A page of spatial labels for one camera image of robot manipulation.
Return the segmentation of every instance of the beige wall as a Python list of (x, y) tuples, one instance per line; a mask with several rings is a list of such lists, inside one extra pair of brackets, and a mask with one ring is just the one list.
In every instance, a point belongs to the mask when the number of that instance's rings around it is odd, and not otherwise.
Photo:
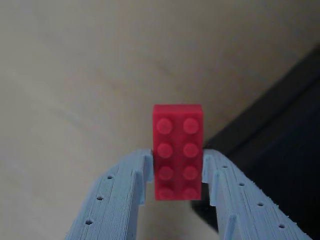
[[(152, 146), (155, 103), (202, 104), (213, 136), (315, 46), (319, 12), (318, 0), (0, 1), (0, 238), (63, 239), (93, 180)], [(137, 239), (215, 237), (148, 186)]]

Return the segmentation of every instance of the small hole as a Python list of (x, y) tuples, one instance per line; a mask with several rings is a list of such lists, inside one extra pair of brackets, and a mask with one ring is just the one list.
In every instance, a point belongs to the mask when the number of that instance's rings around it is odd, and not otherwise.
[(91, 221), (91, 220), (87, 220), (87, 221), (85, 221), (85, 224), (87, 224), (87, 225), (91, 225), (93, 222)]

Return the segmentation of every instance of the black object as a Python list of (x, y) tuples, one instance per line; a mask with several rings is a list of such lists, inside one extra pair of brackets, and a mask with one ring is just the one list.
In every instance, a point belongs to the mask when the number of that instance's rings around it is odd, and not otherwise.
[[(206, 145), (231, 159), (312, 239), (320, 239), (320, 48)], [(208, 185), (192, 209), (218, 230)]]

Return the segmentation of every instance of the light blue plastic part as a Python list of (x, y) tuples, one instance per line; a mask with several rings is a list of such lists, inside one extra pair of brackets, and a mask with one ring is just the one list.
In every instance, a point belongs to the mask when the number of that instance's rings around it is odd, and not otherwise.
[[(153, 174), (150, 149), (125, 156), (95, 181), (65, 240), (135, 240), (138, 208)], [(221, 240), (311, 239), (218, 151), (204, 151), (202, 181), (216, 206)]]
[(153, 175), (150, 149), (125, 156), (95, 181), (65, 240), (135, 240), (138, 208)]
[(205, 150), (202, 181), (216, 207), (221, 240), (310, 240), (228, 158)]

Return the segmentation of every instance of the red lego brick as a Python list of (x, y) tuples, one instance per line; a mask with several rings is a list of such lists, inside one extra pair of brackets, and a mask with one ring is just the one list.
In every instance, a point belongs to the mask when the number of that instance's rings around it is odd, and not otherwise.
[(154, 106), (156, 200), (201, 199), (203, 132), (201, 105)]

